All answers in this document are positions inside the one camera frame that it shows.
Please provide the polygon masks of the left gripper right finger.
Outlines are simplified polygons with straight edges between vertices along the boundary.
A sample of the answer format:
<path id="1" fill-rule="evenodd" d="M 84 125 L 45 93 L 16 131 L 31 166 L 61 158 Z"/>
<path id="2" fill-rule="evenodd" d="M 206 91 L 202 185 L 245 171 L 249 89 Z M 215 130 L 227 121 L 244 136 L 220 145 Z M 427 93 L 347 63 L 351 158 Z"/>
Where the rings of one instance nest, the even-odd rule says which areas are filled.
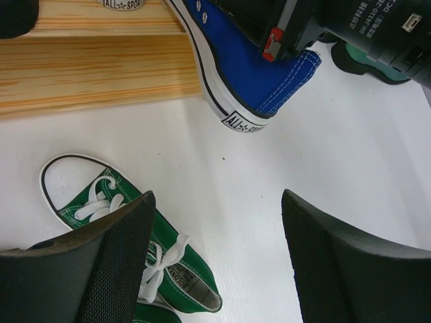
<path id="1" fill-rule="evenodd" d="M 430 321 L 430 251 L 369 234 L 291 190 L 281 209 L 304 322 Z"/>

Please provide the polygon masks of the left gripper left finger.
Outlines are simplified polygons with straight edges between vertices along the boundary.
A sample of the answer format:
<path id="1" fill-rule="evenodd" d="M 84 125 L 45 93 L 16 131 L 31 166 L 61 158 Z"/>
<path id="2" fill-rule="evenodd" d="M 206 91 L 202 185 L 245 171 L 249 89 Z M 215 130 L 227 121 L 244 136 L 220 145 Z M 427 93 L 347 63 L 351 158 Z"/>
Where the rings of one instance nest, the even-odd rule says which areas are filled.
<path id="1" fill-rule="evenodd" d="M 155 210 L 148 191 L 79 229 L 1 251 L 1 321 L 131 322 Z"/>

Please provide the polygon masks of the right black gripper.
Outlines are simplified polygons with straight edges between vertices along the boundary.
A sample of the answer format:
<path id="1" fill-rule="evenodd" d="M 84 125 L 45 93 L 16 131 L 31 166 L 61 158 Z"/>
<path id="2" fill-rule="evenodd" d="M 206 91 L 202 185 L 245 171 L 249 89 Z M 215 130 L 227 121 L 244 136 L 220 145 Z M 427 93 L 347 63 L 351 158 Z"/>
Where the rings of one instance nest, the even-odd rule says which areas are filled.
<path id="1" fill-rule="evenodd" d="M 319 26 L 322 1 L 224 0 L 215 4 L 269 62 L 298 57 L 323 33 Z"/>

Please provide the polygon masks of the green sneaker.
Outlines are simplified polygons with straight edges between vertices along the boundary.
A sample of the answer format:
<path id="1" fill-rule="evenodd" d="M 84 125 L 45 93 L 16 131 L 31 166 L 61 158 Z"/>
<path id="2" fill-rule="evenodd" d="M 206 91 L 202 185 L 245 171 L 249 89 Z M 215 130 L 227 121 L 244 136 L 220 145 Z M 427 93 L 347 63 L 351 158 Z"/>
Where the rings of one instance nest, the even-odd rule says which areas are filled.
<path id="1" fill-rule="evenodd" d="M 72 231 L 125 212 L 105 252 L 96 261 L 90 322 L 179 322 L 180 314 L 216 313 L 222 297 L 216 280 L 190 237 L 178 232 L 144 195 L 113 166 L 80 154 L 49 160 L 40 173 L 42 195 L 55 217 Z"/>
<path id="2" fill-rule="evenodd" d="M 138 304 L 133 323 L 181 323 L 179 316 L 172 310 L 158 306 Z"/>

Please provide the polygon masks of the blue sneaker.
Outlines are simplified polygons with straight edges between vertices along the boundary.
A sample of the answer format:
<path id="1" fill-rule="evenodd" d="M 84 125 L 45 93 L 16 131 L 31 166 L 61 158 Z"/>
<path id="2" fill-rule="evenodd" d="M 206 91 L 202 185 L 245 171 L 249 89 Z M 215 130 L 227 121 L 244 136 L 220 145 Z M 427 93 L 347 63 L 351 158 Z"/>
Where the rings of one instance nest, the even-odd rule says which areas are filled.
<path id="1" fill-rule="evenodd" d="M 145 0 L 97 0 L 97 2 L 115 11 L 134 11 L 143 7 Z"/>
<path id="2" fill-rule="evenodd" d="M 189 37 L 207 103 L 233 131 L 260 131 L 321 64 L 311 50 L 270 63 L 214 1 L 168 6 Z"/>

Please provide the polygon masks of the black patent shoe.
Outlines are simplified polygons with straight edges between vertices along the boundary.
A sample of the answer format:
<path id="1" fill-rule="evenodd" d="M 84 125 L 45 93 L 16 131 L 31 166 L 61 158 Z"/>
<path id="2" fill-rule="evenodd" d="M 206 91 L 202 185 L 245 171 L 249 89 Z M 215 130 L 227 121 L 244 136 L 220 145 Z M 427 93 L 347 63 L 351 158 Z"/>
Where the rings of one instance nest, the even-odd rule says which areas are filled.
<path id="1" fill-rule="evenodd" d="M 27 34 L 38 21 L 39 0 L 1 0 L 1 39 Z"/>

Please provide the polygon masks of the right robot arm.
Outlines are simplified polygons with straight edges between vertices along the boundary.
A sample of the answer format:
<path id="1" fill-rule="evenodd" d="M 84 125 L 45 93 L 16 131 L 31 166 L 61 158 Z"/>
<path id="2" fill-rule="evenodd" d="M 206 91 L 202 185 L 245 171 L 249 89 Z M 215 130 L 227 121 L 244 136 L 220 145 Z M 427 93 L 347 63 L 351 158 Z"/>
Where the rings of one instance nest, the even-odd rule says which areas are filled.
<path id="1" fill-rule="evenodd" d="M 330 33 L 430 87 L 429 1 L 217 1 L 268 61 Z"/>

